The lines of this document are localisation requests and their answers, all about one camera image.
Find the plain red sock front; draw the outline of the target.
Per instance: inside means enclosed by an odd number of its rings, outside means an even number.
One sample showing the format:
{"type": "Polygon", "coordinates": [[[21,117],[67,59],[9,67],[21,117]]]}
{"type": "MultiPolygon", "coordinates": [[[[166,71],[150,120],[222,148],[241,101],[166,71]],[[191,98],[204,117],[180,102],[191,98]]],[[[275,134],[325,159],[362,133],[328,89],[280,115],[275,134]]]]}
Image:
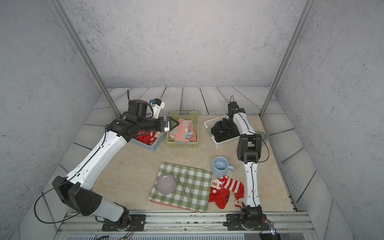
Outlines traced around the plain red sock front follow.
{"type": "Polygon", "coordinates": [[[219,209],[224,209],[229,201],[229,197],[229,190],[211,188],[209,202],[215,203],[219,209]]]}

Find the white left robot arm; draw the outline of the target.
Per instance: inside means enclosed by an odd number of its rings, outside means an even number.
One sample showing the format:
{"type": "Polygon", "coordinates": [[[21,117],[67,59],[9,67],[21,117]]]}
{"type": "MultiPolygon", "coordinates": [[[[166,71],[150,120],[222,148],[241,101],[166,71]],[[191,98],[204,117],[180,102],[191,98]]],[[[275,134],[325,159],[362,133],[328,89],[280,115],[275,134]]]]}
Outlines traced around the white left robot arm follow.
{"type": "Polygon", "coordinates": [[[85,159],[65,177],[54,179],[53,188],[61,202],[83,216],[93,215],[127,226],[129,210],[105,200],[92,188],[113,156],[130,140],[144,133],[170,132],[179,125],[170,116],[160,116],[164,106],[160,99],[130,100],[128,110],[107,125],[103,137],[85,159]]]}

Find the pink sock with blue text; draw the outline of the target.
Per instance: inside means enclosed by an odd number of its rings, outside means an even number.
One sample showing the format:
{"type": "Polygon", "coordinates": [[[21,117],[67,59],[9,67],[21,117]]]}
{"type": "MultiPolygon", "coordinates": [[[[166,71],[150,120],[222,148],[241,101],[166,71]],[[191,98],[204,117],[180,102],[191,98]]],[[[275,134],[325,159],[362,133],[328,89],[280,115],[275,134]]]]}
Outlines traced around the pink sock with blue text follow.
{"type": "Polygon", "coordinates": [[[179,125],[170,132],[173,142],[196,142],[197,135],[192,120],[178,119],[179,125]]]}

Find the black sock with white label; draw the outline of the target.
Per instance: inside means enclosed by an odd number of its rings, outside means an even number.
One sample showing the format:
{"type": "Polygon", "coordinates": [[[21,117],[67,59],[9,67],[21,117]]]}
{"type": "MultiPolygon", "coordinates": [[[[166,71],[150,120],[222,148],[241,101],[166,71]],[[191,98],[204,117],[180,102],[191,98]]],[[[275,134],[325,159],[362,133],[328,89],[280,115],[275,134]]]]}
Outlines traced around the black sock with white label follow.
{"type": "Polygon", "coordinates": [[[212,128],[211,134],[217,143],[221,143],[240,135],[238,128],[235,124],[231,125],[228,119],[223,118],[218,121],[212,128]]]}

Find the red white striped Santa sock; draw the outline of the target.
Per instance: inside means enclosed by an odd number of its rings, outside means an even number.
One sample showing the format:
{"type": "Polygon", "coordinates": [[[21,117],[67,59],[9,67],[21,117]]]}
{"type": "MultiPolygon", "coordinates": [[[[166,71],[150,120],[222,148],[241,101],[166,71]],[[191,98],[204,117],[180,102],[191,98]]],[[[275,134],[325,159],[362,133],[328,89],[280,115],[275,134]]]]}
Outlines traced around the red white striped Santa sock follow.
{"type": "Polygon", "coordinates": [[[211,190],[229,190],[231,192],[234,192],[235,194],[244,194],[245,188],[244,185],[237,181],[234,180],[228,176],[223,176],[217,179],[213,179],[211,181],[211,190]]]}

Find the red bear Christmas sock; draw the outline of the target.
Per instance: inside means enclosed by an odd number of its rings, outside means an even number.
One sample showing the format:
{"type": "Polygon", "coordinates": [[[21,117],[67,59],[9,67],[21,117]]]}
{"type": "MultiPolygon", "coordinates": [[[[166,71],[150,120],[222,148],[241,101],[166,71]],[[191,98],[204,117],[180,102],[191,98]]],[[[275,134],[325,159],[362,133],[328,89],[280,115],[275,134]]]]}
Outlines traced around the red bear Christmas sock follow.
{"type": "Polygon", "coordinates": [[[155,141],[161,136],[162,132],[139,132],[135,140],[148,145],[152,146],[155,141]]]}

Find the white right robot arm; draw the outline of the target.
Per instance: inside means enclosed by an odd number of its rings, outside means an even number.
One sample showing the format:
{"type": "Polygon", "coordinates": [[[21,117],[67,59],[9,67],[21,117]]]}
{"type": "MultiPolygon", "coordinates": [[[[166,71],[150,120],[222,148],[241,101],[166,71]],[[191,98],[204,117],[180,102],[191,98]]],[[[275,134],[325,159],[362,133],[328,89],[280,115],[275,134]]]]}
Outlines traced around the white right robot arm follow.
{"type": "Polygon", "coordinates": [[[237,147],[238,160],[245,175],[243,217],[244,221],[261,221],[262,207],[259,199],[257,169],[262,154],[262,137],[251,126],[245,113],[229,113],[228,120],[240,133],[237,147]]]}

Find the red Santa sock front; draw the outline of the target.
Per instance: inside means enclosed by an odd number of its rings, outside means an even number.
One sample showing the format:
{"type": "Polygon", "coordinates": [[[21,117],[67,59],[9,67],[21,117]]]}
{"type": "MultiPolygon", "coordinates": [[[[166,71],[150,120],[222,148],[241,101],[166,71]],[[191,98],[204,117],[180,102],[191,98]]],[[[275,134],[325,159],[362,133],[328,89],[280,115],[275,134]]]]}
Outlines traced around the red Santa sock front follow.
{"type": "Polygon", "coordinates": [[[235,207],[239,208],[239,209],[242,209],[243,208],[243,198],[240,198],[238,200],[235,200],[234,201],[234,205],[235,207]]]}

